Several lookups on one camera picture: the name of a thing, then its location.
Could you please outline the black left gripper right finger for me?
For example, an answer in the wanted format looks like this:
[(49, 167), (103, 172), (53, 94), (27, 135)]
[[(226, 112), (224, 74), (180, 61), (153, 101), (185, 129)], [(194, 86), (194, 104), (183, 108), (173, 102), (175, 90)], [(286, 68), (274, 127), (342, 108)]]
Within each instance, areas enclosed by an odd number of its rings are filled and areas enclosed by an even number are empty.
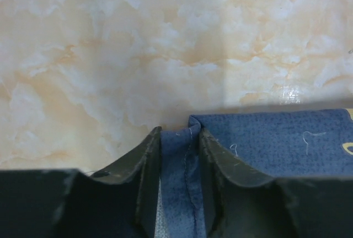
[(199, 164), (208, 237), (352, 237), (351, 177), (272, 177), (206, 129)]

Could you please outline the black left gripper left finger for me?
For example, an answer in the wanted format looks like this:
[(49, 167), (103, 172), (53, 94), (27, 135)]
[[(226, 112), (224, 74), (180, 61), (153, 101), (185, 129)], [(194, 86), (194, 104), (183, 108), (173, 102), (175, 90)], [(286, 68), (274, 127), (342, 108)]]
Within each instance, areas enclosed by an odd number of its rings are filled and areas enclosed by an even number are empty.
[(153, 237), (161, 128), (92, 175), (1, 171), (1, 237)]

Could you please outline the grey-blue pillowcase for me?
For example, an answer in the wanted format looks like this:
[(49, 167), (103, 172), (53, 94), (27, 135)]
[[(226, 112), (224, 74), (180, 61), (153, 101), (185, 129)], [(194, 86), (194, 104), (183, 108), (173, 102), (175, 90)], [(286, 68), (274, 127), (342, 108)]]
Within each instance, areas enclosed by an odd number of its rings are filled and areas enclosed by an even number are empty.
[(352, 178), (352, 109), (192, 115), (186, 128), (161, 134), (156, 237), (208, 237), (199, 164), (202, 129), (272, 177)]

